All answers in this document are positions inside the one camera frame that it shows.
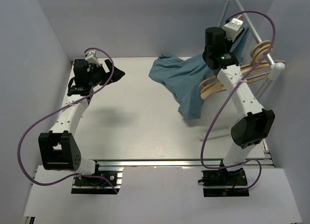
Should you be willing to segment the blue t shirt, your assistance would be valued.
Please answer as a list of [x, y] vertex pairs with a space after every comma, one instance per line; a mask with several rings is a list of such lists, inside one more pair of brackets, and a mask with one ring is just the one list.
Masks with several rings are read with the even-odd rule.
[[213, 75], [201, 54], [186, 60], [163, 54], [153, 62], [149, 72], [153, 81], [172, 93], [185, 120], [200, 119], [204, 100], [201, 99], [199, 84]]

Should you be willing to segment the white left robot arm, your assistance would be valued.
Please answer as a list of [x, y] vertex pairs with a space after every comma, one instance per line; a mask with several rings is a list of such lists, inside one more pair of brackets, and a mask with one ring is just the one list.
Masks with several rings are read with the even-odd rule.
[[43, 167], [46, 170], [72, 171], [85, 174], [87, 181], [96, 185], [102, 180], [102, 172], [96, 169], [96, 162], [82, 157], [74, 135], [83, 113], [88, 108], [96, 86], [119, 81], [125, 73], [112, 65], [111, 60], [101, 64], [87, 60], [75, 60], [74, 76], [67, 89], [67, 108], [47, 133], [38, 138]]

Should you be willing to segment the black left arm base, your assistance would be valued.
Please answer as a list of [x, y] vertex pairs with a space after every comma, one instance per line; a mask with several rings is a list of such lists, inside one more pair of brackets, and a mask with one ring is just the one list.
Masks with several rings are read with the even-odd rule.
[[75, 176], [71, 194], [116, 194], [123, 178], [123, 168], [96, 166], [92, 176]]

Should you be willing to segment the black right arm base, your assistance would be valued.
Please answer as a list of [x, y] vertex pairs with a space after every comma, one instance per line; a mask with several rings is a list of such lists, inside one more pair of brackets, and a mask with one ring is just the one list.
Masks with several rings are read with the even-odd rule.
[[249, 197], [248, 181], [243, 168], [235, 172], [205, 170], [198, 184], [204, 197]]

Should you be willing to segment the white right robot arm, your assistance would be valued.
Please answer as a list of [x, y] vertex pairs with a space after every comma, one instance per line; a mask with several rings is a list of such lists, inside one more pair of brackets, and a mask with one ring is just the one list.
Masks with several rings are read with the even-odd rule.
[[236, 179], [236, 172], [245, 163], [251, 150], [266, 138], [275, 119], [272, 110], [266, 110], [255, 98], [242, 75], [237, 58], [230, 52], [232, 43], [220, 27], [205, 30], [202, 55], [207, 66], [229, 92], [237, 111], [237, 121], [231, 128], [232, 145], [221, 161], [219, 180], [226, 185]]

